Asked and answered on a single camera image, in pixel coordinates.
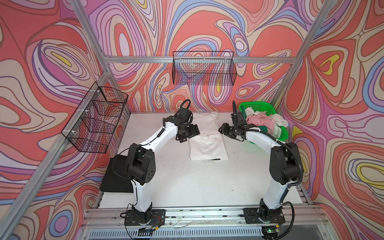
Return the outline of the white t shirt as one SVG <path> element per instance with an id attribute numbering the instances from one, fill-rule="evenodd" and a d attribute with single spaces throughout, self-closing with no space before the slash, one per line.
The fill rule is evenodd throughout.
<path id="1" fill-rule="evenodd" d="M 193 124 L 198 126 L 200 134 L 189 140 L 191 161 L 229 159 L 223 136 L 219 133 L 218 117 L 218 112 L 194 114 Z"/>

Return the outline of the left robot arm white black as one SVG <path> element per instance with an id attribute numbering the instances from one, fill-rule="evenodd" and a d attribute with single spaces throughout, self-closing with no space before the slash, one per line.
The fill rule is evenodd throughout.
<path id="1" fill-rule="evenodd" d="M 181 107 L 174 115 L 164 118 L 162 127 L 149 139 L 129 147 L 127 175 L 136 197 L 132 206 L 134 221 L 146 224 L 152 218 L 153 203 L 148 183 L 156 173 L 156 153 L 172 139 L 184 143 L 199 134 L 198 126 L 193 124 L 193 113 Z"/>

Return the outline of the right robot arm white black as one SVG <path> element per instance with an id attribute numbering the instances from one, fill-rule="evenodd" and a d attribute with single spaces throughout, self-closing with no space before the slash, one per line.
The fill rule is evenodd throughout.
<path id="1" fill-rule="evenodd" d="M 283 200 L 290 188 L 300 185 L 303 180 L 304 169 L 298 146 L 282 142 L 256 125 L 248 124 L 241 112 L 233 112 L 231 119 L 233 124 L 223 124 L 219 133 L 241 142 L 252 142 L 270 156 L 269 172 L 272 181 L 255 216 L 262 223 L 282 222 Z"/>

